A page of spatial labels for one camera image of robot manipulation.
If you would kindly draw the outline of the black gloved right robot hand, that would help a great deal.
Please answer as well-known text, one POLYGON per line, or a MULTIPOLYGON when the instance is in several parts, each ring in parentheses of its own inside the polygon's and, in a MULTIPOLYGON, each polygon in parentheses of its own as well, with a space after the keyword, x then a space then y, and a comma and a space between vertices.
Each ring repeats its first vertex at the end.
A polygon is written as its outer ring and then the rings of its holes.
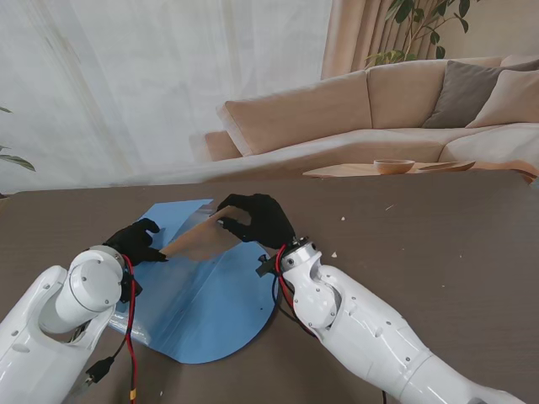
POLYGON ((248 213, 249 225, 223 216, 222 227, 242 242, 257 242, 272 249, 293 243, 296 233, 280 204, 267 194, 230 194, 218 206, 220 211, 228 206, 248 213))

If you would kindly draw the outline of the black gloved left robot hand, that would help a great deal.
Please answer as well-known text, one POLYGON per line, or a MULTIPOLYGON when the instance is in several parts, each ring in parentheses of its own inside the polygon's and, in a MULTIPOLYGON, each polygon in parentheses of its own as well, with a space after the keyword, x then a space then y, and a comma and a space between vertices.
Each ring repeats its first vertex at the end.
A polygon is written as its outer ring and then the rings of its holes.
POLYGON ((154 221, 143 218, 117 231, 104 245, 126 255, 133 267, 145 262, 167 262, 166 255, 152 247, 152 235, 159 232, 154 221))

